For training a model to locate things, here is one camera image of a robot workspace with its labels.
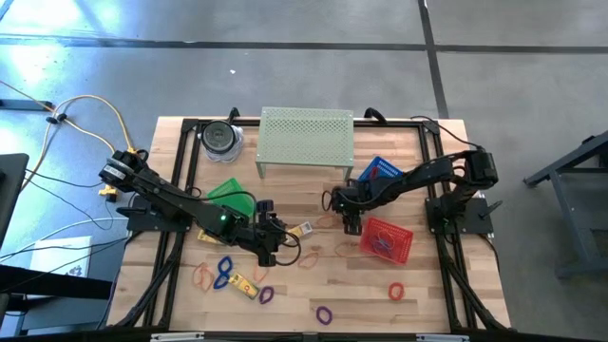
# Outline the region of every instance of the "red plastic basket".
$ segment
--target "red plastic basket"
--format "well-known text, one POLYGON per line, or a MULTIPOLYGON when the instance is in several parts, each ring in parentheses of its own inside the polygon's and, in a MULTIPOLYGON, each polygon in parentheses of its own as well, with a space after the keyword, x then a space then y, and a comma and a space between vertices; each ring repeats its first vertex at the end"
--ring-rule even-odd
POLYGON ((359 241, 359 248, 363 252, 405 265, 413 239, 414 234, 405 228, 378 218, 369 218, 359 241))

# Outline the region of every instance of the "concrete floor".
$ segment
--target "concrete floor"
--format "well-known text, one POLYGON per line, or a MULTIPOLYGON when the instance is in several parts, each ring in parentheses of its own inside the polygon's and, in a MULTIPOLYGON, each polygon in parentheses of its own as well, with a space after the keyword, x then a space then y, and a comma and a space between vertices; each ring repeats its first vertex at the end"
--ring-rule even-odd
MULTIPOLYGON (((414 0, 15 0, 0 34, 180 41, 424 43, 414 0)), ((435 42, 465 45, 607 46, 608 3, 594 1, 427 0, 435 42)), ((576 54, 439 53, 450 118, 464 119, 469 138, 494 153, 501 181, 486 196, 504 200, 493 214, 502 281, 513 327, 527 333, 608 339, 608 277, 559 281, 557 265, 574 260, 552 188, 521 180, 608 127, 608 57, 576 54)), ((327 107, 362 115, 437 117, 423 51, 322 51, 0 46, 0 79, 58 103, 79 94, 106 97, 124 114, 138 147, 149 146, 160 115, 227 115, 237 106, 258 115, 264 105, 327 107)), ((0 87, 0 98, 19 98, 0 87)), ((74 121, 124 140, 113 114, 84 101, 74 121)), ((0 153, 35 160, 46 123, 36 113, 0 113, 0 153)), ((40 172, 97 182, 107 148, 63 127, 40 172)), ((95 190, 38 180, 107 217, 95 190)), ((29 187, 21 195, 2 255, 26 241, 86 219, 29 187)), ((63 237, 117 238, 80 226, 63 237)), ((112 279, 122 247, 91 259, 90 276, 112 279)), ((11 260, 29 265, 29 256, 11 260)), ((93 322, 103 301, 61 300, 32 311, 26 326, 93 322), (57 310, 65 315, 58 316, 57 310)))

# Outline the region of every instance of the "small yellow package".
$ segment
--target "small yellow package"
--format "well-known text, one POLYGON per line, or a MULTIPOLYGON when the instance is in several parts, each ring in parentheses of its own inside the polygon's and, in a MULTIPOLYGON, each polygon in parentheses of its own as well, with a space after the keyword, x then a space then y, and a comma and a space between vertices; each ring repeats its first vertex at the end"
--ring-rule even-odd
MULTIPOLYGON (((313 227, 308 221, 306 221, 292 229, 289 229, 288 232, 292 233, 293 235, 297 236, 298 238, 302 238, 305 235, 312 233, 313 227)), ((293 238, 290 236, 286 236, 286 238, 287 238, 286 242, 288 242, 288 243, 293 240, 293 238)))
POLYGON ((249 297, 249 299, 256 299, 259 289, 256 285, 252 284, 249 280, 245 279, 244 276, 235 273, 230 276, 230 283, 233 284, 239 291, 243 292, 249 297))
POLYGON ((217 241, 216 239, 209 237, 208 235, 205 234, 205 232, 201 229, 199 232, 199 236, 197 237, 200 241, 205 241, 205 242, 210 242, 210 243, 215 243, 215 244, 222 244, 221 242, 217 241))

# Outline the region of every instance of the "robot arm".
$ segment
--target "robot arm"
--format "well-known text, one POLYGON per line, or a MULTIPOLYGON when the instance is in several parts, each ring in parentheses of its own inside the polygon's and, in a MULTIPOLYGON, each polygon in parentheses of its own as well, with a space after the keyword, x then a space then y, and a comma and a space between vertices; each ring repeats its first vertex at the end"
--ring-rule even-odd
POLYGON ((120 152, 100 172, 102 181, 128 193, 136 192, 152 203, 163 219, 193 219, 205 234, 222 243, 255 253, 259 266, 276 265, 278 245, 286 240, 285 224, 273 210, 271 200, 256 204, 258 222, 249 222, 247 215, 228 206, 203 202, 159 177, 139 155, 120 152))
POLYGON ((440 215, 450 219, 465 210, 466 203, 478 190, 492 187, 498 175, 490 153, 463 151, 422 163, 401 177, 349 180, 346 186, 335 186, 331 192, 331 208, 342 215, 344 233, 359 236, 363 213, 388 204, 407 191, 441 181, 456 184, 452 192, 440 197, 440 215), (465 160, 465 166, 454 167, 457 160, 465 160), (454 172, 459 168, 465 172, 462 176, 454 172))

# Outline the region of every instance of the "wooden table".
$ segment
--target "wooden table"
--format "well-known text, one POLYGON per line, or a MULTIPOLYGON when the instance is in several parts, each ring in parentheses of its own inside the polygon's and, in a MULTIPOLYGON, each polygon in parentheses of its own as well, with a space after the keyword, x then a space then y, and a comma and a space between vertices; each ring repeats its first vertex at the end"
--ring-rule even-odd
MULTIPOLYGON (((149 165, 161 177, 170 180, 180 136, 180 117, 160 117, 149 165)), ((461 120, 443 120, 445 127, 466 139, 461 120)), ((253 280, 255 255, 238 247, 217 246, 197 240, 199 229, 187 234, 180 264, 180 275, 170 329, 172 331, 257 331, 257 332, 358 332, 358 333, 440 333, 448 332, 446 303, 439 272, 437 248, 428 232, 424 214, 427 189, 401 195, 389 205, 364 216, 375 216, 414 232, 414 241, 406 266, 395 266, 376 256, 364 254, 358 247, 346 247, 338 256, 334 247, 344 241, 357 242, 359 237, 346 236, 339 217, 322 218, 321 193, 331 190, 342 180, 342 171, 328 167, 270 165, 266 179, 256 171, 257 127, 244 127, 245 143, 238 159, 229 164, 210 162, 199 155, 195 185, 209 192, 227 179, 235 177, 258 200, 272 199, 279 217, 295 226, 309 221, 314 228, 302 240, 302 255, 318 252, 320 258, 311 270, 274 267, 261 286, 275 287, 275 298, 266 305, 250 300, 236 288, 204 293, 192 282, 192 274, 205 261, 216 271, 219 260, 230 255, 235 269, 253 280), (400 302, 388 298, 391 282, 405 284, 406 294, 400 302), (333 323, 323 326, 315 319, 318 306, 333 311, 333 323)), ((445 153, 468 146, 442 134, 445 153)), ((190 159, 192 137, 187 144, 184 170, 190 159)), ((402 170, 422 162, 418 134, 407 128, 355 128, 354 169, 357 177, 371 159, 380 155, 402 170)), ((180 187, 186 172, 181 173, 180 187)), ((135 304, 150 281, 159 234, 143 233, 130 243, 124 254, 117 291, 108 323, 120 320, 135 304)), ((494 316, 506 326, 509 319, 494 255, 476 236, 463 236, 469 282, 494 316)), ((281 247, 277 257, 289 260, 295 249, 281 247)), ((459 317, 465 322, 462 297, 454 285, 459 317)), ((162 312, 164 285, 159 291, 156 319, 162 312)))

